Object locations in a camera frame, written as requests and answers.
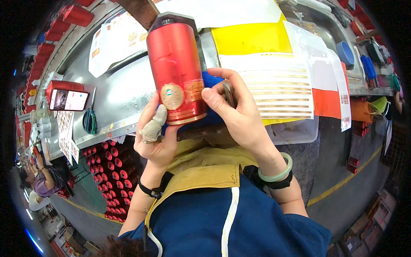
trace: jade bangle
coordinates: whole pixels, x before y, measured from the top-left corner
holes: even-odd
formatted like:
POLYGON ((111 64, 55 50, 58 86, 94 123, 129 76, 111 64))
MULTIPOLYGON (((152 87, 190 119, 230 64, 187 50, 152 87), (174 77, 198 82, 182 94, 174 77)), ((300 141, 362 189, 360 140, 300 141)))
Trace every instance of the jade bangle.
POLYGON ((288 174, 290 173, 291 168, 293 167, 293 159, 287 153, 283 153, 283 152, 280 152, 280 153, 281 153, 281 156, 283 158, 288 160, 287 167, 285 168, 285 170, 283 172, 281 172, 280 174, 277 174, 275 176, 266 176, 266 175, 262 174, 260 169, 258 169, 258 176, 262 180, 264 180, 265 182, 278 182, 278 181, 286 178, 288 176, 288 174))

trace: yellow floor line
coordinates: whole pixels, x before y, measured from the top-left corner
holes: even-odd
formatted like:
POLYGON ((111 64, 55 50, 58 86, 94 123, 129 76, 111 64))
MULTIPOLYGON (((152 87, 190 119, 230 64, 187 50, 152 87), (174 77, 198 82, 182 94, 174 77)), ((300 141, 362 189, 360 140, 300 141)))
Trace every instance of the yellow floor line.
POLYGON ((350 179, 352 179, 355 175, 357 175, 358 173, 360 173, 360 171, 362 171, 362 170, 365 168, 365 166, 367 166, 367 165, 369 164, 369 162, 378 155, 378 153, 380 152, 381 149, 382 149, 382 146, 380 146, 380 147, 377 149, 377 151, 375 151, 375 152, 371 155, 371 157, 370 157, 363 165, 361 165, 359 168, 357 168, 357 173, 356 173, 356 174, 351 174, 351 175, 349 175, 347 178, 345 178, 344 180, 342 180, 341 182, 339 182, 338 184, 336 184, 336 185, 333 186, 332 188, 328 189, 327 191, 325 191, 325 192, 322 193, 321 195, 310 199, 310 200, 308 201, 307 206, 310 206, 310 205, 312 205, 312 204, 314 204, 314 203, 316 203, 316 202, 318 202, 318 201, 326 198, 327 196, 329 196, 330 194, 332 194, 335 190, 337 190, 338 188, 344 186, 345 183, 347 183, 347 182, 350 181, 350 179))
POLYGON ((117 221, 117 220, 107 219, 106 217, 104 217, 104 214, 97 213, 97 212, 94 212, 94 211, 90 211, 90 210, 88 210, 88 209, 86 209, 86 208, 84 208, 84 207, 82 207, 82 206, 80 206, 80 205, 78 205, 78 204, 73 203, 73 202, 70 201, 70 200, 64 199, 64 198, 62 198, 62 197, 61 197, 61 199, 65 200, 66 202, 68 202, 68 203, 71 204, 72 206, 77 207, 77 208, 79 208, 80 210, 83 210, 83 211, 85 211, 85 212, 87 212, 87 213, 89 213, 89 214, 91 214, 91 215, 94 215, 94 216, 97 216, 97 217, 100 217, 100 218, 102 218, 102 219, 109 220, 109 221, 112 221, 112 222, 116 222, 116 223, 119 223, 119 224, 123 224, 123 223, 120 223, 120 222, 117 221))

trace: phone screen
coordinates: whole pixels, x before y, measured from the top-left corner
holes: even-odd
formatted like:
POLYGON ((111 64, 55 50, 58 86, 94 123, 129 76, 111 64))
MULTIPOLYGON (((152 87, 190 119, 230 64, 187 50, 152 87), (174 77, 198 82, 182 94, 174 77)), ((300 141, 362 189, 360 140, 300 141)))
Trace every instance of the phone screen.
POLYGON ((82 111, 88 93, 54 89, 51 94, 50 110, 82 111))

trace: dark hair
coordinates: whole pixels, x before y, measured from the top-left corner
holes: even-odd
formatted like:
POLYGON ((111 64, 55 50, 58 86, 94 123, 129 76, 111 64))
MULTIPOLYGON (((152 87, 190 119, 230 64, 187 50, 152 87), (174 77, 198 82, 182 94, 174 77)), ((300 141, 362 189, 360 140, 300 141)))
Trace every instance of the dark hair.
POLYGON ((123 236, 117 240, 113 235, 107 236, 107 241, 100 248, 97 254, 93 256, 98 257, 137 257, 137 256, 149 256, 148 252, 144 252, 143 240, 130 239, 123 236))
POLYGON ((19 176, 20 176, 20 180, 21 180, 20 188, 21 188, 21 189, 24 189, 24 187, 26 187, 26 188, 31 188, 30 183, 28 183, 28 182, 26 181, 26 178, 27 178, 28 176, 27 176, 27 173, 26 173, 26 171, 25 171, 24 169, 20 169, 19 176))

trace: black bracelet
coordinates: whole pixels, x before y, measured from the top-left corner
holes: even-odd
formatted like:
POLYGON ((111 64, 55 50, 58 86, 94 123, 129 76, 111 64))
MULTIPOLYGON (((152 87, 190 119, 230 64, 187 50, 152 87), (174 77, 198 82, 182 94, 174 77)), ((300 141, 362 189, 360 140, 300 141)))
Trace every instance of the black bracelet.
POLYGON ((145 186, 143 186, 143 185, 141 184, 140 179, 139 179, 139 181, 138 181, 138 185, 140 186, 140 189, 141 189, 144 193, 148 194, 149 196, 154 197, 154 198, 157 199, 157 200, 159 200, 159 199, 161 198, 161 188, 148 189, 148 188, 146 188, 145 186))

